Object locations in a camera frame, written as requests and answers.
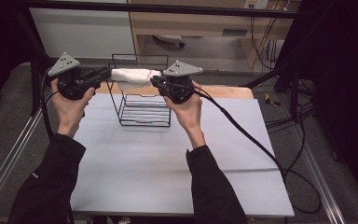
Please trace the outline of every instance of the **person's left hand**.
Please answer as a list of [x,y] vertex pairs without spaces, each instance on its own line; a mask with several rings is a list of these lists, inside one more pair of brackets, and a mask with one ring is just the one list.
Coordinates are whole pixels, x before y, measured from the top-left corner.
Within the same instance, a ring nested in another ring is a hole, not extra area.
[[[58,91],[57,78],[51,81],[52,92]],[[89,100],[94,95],[95,89],[89,88],[82,99],[80,100],[68,100],[63,97],[59,92],[52,96],[52,103],[54,104],[55,111],[58,115],[60,126],[57,133],[64,134],[73,138],[79,123],[84,115],[84,108],[89,104]]]

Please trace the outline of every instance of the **gray triangular tracker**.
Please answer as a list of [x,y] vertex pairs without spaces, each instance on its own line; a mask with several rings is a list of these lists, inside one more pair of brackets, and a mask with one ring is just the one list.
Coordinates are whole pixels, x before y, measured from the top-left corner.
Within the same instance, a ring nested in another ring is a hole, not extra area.
[[167,76],[181,77],[201,73],[202,71],[203,70],[200,67],[176,61],[176,63],[164,70],[163,74]]
[[60,59],[48,71],[48,76],[54,77],[59,73],[68,71],[69,69],[77,67],[78,65],[80,65],[80,62],[78,60],[74,59],[71,55],[64,52]]

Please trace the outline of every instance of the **white towel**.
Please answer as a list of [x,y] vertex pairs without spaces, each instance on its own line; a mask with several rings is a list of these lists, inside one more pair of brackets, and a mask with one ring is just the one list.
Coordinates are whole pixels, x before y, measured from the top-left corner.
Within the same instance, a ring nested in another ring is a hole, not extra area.
[[112,69],[112,80],[116,81],[121,90],[136,89],[151,85],[150,78],[161,76],[156,70],[149,69]]

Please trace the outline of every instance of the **vr controller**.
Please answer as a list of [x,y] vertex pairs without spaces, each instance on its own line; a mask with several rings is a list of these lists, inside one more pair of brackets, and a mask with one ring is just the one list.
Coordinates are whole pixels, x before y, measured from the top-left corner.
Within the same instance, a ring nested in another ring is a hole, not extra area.
[[189,76],[184,77],[158,77],[150,78],[152,85],[158,88],[162,96],[170,98],[174,104],[180,105],[193,95],[194,87]]
[[101,82],[111,77],[108,67],[84,71],[78,67],[80,62],[67,53],[48,70],[50,77],[58,76],[58,89],[60,94],[69,100],[79,100],[91,87],[98,89]]
[[100,67],[95,70],[83,71],[76,67],[58,75],[58,90],[60,94],[69,100],[79,100],[91,87],[98,89],[101,82],[111,76],[108,67]]
[[174,104],[180,105],[190,99],[194,92],[189,75],[201,72],[202,68],[176,61],[163,71],[163,77],[153,76],[150,80],[158,88],[160,95],[167,96]]

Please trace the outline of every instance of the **cuff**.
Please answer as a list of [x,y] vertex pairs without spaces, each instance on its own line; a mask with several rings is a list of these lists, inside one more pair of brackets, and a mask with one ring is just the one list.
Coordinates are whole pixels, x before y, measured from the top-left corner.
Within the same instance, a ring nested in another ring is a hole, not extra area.
[[195,161],[202,160],[202,158],[205,157],[206,158],[213,157],[211,150],[206,145],[202,147],[196,147],[191,152],[187,150],[186,159],[187,159],[188,167],[191,168],[192,164]]
[[80,162],[83,158],[86,148],[76,140],[60,133],[55,133],[51,143],[58,145],[58,151],[66,156]]

